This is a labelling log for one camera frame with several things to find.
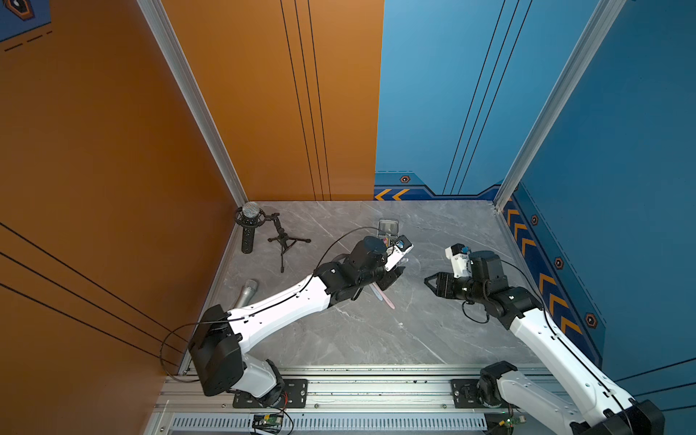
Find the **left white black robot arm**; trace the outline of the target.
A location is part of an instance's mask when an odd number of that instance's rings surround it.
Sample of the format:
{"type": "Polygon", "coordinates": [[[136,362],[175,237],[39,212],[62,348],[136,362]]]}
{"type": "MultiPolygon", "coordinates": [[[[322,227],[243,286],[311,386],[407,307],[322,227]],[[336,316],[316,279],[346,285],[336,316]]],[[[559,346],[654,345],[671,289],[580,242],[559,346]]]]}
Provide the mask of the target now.
{"type": "Polygon", "coordinates": [[[279,369],[250,350],[295,321],[355,301],[371,285],[386,290],[404,272],[400,262],[412,248],[404,236],[391,246],[367,236],[351,253],[318,266],[273,297],[228,311],[219,304],[208,308],[188,344],[204,395],[241,392],[263,407],[284,403],[288,392],[279,369]]]}

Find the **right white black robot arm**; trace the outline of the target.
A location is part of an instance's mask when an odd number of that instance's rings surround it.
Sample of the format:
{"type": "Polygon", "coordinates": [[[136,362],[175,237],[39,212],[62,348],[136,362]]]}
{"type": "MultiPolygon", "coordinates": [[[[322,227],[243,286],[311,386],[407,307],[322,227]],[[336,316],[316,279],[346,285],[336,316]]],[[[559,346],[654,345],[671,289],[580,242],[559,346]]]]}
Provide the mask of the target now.
{"type": "Polygon", "coordinates": [[[425,286],[443,299],[483,306],[524,343],[563,387],[569,400],[538,386],[510,362],[480,371],[478,401],[491,409],[522,409],[556,434],[662,434],[665,416],[652,402],[638,402],[590,361],[554,324],[540,297],[511,286],[503,260],[491,251],[447,248],[450,272],[426,277],[425,286]]]}

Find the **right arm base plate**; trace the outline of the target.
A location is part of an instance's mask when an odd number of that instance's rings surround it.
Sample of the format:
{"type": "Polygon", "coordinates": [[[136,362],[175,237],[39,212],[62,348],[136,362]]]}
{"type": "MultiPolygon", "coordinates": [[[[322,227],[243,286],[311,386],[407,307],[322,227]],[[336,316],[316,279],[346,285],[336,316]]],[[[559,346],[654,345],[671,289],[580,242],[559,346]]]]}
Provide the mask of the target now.
{"type": "Polygon", "coordinates": [[[503,393],[502,379],[490,381],[477,379],[452,379],[449,381],[451,397],[456,409],[502,410],[511,407],[521,409],[522,402],[508,402],[503,393]]]}

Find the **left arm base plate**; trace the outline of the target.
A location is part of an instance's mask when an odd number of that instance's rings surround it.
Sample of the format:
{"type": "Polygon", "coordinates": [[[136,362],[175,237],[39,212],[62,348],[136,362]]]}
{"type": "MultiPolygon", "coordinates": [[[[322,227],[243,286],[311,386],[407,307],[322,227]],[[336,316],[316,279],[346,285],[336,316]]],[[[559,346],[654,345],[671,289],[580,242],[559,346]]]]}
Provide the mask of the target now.
{"type": "Polygon", "coordinates": [[[291,378],[284,380],[260,399],[249,393],[237,393],[233,400],[235,409],[304,409],[308,393],[308,380],[291,378]]]}

